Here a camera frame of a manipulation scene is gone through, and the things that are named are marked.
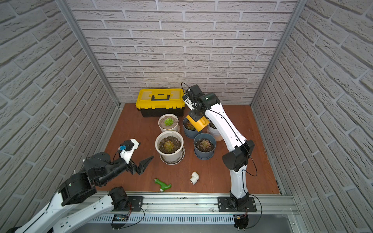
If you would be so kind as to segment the aluminium frame corner post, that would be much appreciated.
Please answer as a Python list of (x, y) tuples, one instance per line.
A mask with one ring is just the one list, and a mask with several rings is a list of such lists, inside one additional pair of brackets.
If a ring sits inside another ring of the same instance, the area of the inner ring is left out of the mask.
[(74, 17), (72, 10), (70, 9), (67, 1), (65, 0), (56, 0), (56, 3), (61, 11), (61, 13), (64, 15), (66, 21), (70, 25), (72, 31), (74, 32), (77, 40), (82, 46), (83, 51), (85, 52), (87, 58), (91, 62), (93, 68), (97, 72), (99, 78), (101, 79), (104, 87), (106, 88), (109, 96), (113, 100), (116, 107), (120, 108), (121, 103), (118, 100), (118, 97), (116, 96), (108, 78), (106, 77), (101, 65), (99, 64), (99, 61), (97, 57), (95, 56), (93, 49), (91, 48), (87, 38), (84, 35), (83, 30), (80, 28), (77, 19)]
[(264, 88), (264, 84), (266, 83), (267, 79), (269, 78), (269, 75), (272, 71), (272, 69), (275, 67), (275, 64), (277, 62), (277, 60), (279, 59), (280, 55), (281, 55), (281, 52), (283, 51), (287, 41), (288, 41), (288, 38), (290, 37), (290, 34), (292, 33), (297, 21), (298, 21), (298, 18), (300, 17), (300, 14), (302, 13), (305, 5), (307, 3), (307, 0), (300, 0), (300, 1), (297, 1), (296, 5), (295, 5), (295, 8), (290, 16), (290, 19), (288, 21), (288, 23), (286, 24), (286, 27), (283, 31), (283, 34), (279, 40), (279, 43), (275, 49), (275, 52), (266, 68), (266, 71), (263, 75), (263, 78), (261, 79), (261, 82), (256, 90), (256, 93), (252, 99), (252, 102), (250, 104), (251, 107), (253, 107), (255, 105), (255, 103), (257, 102), (257, 99), (259, 98), (259, 95), (262, 91), (262, 89)]

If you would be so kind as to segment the blue pot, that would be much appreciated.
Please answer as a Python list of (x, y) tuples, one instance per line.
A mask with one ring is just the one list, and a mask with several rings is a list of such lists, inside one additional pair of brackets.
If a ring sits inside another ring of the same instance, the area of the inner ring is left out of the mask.
[(183, 128), (185, 135), (191, 139), (194, 139), (197, 135), (202, 133), (202, 131), (197, 131), (187, 118), (183, 120)]
[(209, 160), (213, 157), (217, 142), (215, 138), (207, 133), (198, 134), (194, 138), (194, 153), (201, 160)]

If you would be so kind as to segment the white PVC elbow fitting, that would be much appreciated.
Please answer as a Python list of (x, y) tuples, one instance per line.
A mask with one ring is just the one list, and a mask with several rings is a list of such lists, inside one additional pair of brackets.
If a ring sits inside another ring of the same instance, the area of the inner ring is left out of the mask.
[(195, 172), (193, 172), (192, 175), (191, 175), (190, 182), (191, 182), (193, 185), (195, 185), (195, 184), (198, 182), (199, 178), (200, 178), (199, 174), (195, 171)]

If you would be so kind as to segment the aluminium frame corner post left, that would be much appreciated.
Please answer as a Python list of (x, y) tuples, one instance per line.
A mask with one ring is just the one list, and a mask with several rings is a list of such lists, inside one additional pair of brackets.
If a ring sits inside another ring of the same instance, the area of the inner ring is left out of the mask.
[(56, 0), (56, 3), (61, 11), (61, 13), (64, 15), (66, 21), (70, 25), (72, 31), (74, 32), (77, 40), (82, 46), (83, 51), (85, 52), (87, 58), (91, 62), (93, 68), (97, 72), (99, 78), (101, 79), (104, 87), (106, 88), (109, 96), (113, 100), (116, 107), (120, 108), (121, 103), (118, 100), (118, 97), (116, 96), (108, 78), (106, 77), (101, 65), (99, 64), (99, 61), (97, 57), (95, 56), (93, 49), (91, 48), (87, 38), (84, 35), (83, 30), (80, 28), (77, 19), (74, 17), (72, 10), (70, 9), (67, 1), (65, 0)]

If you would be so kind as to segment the aluminium frame corner post right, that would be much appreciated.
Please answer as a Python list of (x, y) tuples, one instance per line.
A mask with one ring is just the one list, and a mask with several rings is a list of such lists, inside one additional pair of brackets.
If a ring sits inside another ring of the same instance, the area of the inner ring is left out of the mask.
[(255, 105), (255, 103), (257, 102), (257, 99), (259, 98), (259, 95), (262, 91), (262, 89), (264, 88), (264, 84), (266, 83), (267, 79), (269, 78), (269, 75), (272, 71), (272, 69), (275, 67), (275, 64), (277, 62), (277, 60), (279, 59), (280, 55), (281, 55), (281, 52), (283, 51), (287, 41), (288, 41), (288, 38), (290, 37), (290, 34), (292, 33), (297, 21), (298, 21), (298, 18), (300, 17), (300, 14), (302, 13), (305, 5), (307, 3), (307, 0), (300, 0), (300, 1), (297, 1), (296, 5), (295, 5), (295, 8), (290, 16), (290, 19), (288, 21), (288, 23), (286, 24), (286, 27), (283, 31), (283, 34), (279, 40), (279, 43), (275, 49), (275, 52), (266, 68), (266, 71), (263, 75), (263, 78), (261, 79), (261, 82), (256, 90), (256, 93), (252, 99), (252, 102), (250, 104), (251, 107), (253, 107)]

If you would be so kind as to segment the yellow black plastic toolbox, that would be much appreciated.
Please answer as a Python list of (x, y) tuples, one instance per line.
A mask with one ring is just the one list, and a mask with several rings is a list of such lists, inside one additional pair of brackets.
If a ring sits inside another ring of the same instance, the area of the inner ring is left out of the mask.
[(165, 114), (182, 117), (186, 106), (183, 96), (181, 88), (142, 89), (136, 108), (143, 117), (161, 117)]

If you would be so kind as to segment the green spray nozzle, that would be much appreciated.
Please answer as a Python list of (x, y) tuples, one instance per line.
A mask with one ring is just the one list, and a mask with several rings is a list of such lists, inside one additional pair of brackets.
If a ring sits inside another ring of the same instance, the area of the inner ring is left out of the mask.
[(172, 187), (172, 184), (166, 184), (159, 179), (154, 179), (154, 183), (160, 185), (160, 192), (164, 192)]

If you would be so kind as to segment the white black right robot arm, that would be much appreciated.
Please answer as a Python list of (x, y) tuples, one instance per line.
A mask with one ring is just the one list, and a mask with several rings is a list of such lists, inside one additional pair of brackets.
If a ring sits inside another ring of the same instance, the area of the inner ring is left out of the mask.
[(190, 88), (183, 98), (191, 109), (187, 119), (197, 131), (201, 131), (212, 122), (222, 136), (228, 149), (228, 153), (222, 157), (222, 160), (230, 170), (230, 203), (237, 210), (243, 208), (250, 199), (246, 186), (246, 175), (254, 142), (247, 140), (237, 130), (214, 93), (205, 94), (199, 89)]

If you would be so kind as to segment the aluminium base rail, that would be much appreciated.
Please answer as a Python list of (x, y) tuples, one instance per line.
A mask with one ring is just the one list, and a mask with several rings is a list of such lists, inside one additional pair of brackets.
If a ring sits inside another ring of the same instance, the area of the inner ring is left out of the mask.
[(290, 223), (297, 223), (300, 214), (291, 196), (253, 195), (257, 212), (219, 212), (217, 197), (229, 197), (227, 194), (209, 193), (175, 193), (175, 192), (128, 192), (129, 196), (143, 196), (140, 212), (132, 212), (129, 219), (124, 217), (128, 212), (107, 212), (91, 223), (113, 223), (116, 227), (123, 224), (233, 224), (239, 216), (249, 217), (254, 224), (256, 217), (284, 216)]

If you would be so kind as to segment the large white round pot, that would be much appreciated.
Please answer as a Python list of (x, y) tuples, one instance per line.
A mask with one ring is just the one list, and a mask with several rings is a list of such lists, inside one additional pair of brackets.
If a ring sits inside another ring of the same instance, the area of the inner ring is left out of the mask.
[(167, 165), (176, 165), (185, 156), (184, 139), (176, 131), (162, 132), (155, 140), (155, 148)]

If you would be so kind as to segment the blue pot back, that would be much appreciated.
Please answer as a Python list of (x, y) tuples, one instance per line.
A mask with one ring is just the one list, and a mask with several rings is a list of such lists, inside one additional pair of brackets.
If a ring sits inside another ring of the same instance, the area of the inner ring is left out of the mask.
[(183, 128), (185, 135), (191, 139), (194, 139), (197, 135), (202, 133), (202, 131), (197, 131), (187, 118), (183, 120)]

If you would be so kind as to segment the small white faceted pot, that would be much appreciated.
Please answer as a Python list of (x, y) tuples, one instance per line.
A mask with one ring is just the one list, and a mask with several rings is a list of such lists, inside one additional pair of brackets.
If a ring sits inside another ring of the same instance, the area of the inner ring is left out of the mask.
[(161, 132), (165, 131), (176, 131), (180, 132), (179, 120), (176, 115), (165, 114), (158, 120), (158, 126)]

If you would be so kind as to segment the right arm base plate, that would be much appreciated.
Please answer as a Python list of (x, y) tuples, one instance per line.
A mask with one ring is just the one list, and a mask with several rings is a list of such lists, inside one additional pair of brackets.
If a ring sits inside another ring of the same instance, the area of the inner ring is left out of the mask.
[(253, 197), (245, 196), (241, 199), (235, 197), (217, 197), (219, 212), (257, 212)]

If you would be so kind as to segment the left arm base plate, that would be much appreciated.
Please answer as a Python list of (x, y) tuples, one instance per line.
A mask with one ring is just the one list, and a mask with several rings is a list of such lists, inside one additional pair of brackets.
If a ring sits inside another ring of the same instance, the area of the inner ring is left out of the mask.
[(143, 196), (125, 197), (121, 199), (117, 204), (115, 204), (114, 212), (140, 212), (143, 199)]

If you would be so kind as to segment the blue pot front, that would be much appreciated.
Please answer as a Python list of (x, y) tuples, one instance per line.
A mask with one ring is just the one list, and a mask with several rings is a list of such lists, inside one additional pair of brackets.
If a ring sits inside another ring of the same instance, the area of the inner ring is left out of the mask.
[(209, 160), (213, 157), (217, 142), (215, 138), (207, 133), (198, 134), (194, 138), (194, 153), (201, 160)]

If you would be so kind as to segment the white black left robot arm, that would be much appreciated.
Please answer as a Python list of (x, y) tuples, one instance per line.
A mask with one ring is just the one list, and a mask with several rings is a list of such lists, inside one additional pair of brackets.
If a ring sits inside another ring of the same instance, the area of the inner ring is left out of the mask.
[(69, 215), (86, 199), (96, 194), (97, 187), (105, 186), (109, 181), (127, 171), (141, 175), (153, 157), (136, 165), (132, 160), (122, 158), (112, 161), (110, 155), (97, 153), (84, 161), (84, 167), (71, 175), (57, 189), (50, 202), (23, 226), (8, 230), (10, 233), (71, 233), (94, 218), (111, 211), (128, 212), (128, 220), (133, 211), (142, 207), (142, 197), (130, 198), (123, 187), (115, 187), (93, 204)]

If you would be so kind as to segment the yellow plastic watering can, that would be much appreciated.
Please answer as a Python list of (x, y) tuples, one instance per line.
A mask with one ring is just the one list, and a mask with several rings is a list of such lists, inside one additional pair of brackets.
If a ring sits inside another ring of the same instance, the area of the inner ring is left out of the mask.
[(193, 127), (198, 132), (203, 130), (210, 123), (210, 121), (204, 116), (200, 118), (198, 121), (195, 121), (190, 115), (187, 115), (186, 119), (193, 125)]

